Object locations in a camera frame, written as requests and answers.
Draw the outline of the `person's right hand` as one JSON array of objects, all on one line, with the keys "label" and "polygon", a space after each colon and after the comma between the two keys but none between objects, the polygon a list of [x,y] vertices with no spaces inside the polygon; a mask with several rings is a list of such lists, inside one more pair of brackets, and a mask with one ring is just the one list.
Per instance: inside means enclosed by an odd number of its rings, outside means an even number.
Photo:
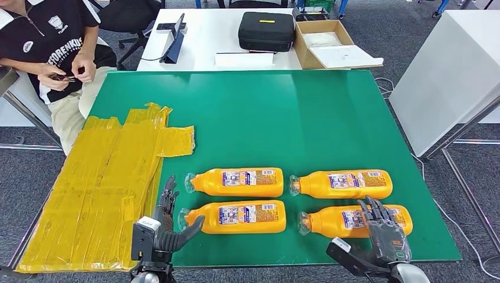
[{"label": "person's right hand", "polygon": [[[42,64],[37,72],[38,80],[44,85],[55,91],[63,91],[69,85],[69,79],[65,77],[65,72],[51,64]],[[54,74],[62,75],[61,81],[52,79]]]}]

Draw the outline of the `person's left hand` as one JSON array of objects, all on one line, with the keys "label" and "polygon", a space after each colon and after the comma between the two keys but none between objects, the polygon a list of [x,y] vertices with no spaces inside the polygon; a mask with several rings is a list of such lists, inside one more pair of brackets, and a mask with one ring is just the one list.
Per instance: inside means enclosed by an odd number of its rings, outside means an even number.
[{"label": "person's left hand", "polygon": [[94,55],[90,53],[79,52],[72,61],[72,72],[75,78],[77,78],[81,82],[92,82],[96,74]]}]

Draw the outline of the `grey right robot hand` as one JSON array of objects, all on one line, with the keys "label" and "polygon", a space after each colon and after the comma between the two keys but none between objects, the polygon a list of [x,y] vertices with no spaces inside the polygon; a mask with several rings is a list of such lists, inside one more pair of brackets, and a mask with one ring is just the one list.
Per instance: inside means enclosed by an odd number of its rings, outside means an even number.
[{"label": "grey right robot hand", "polygon": [[409,263],[412,257],[409,243],[393,212],[370,196],[357,203],[369,233],[375,262],[380,266]]}]

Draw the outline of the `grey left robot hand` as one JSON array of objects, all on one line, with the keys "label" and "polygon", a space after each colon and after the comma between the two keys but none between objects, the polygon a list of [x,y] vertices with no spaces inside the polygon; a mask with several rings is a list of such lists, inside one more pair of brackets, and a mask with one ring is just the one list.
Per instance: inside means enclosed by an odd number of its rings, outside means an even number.
[{"label": "grey left robot hand", "polygon": [[181,250],[198,232],[202,230],[205,217],[197,216],[194,223],[181,232],[173,230],[173,212],[179,192],[175,189],[175,175],[171,175],[165,183],[158,204],[153,211],[153,218],[160,222],[160,228],[154,240],[154,248],[158,251],[177,252]]}]

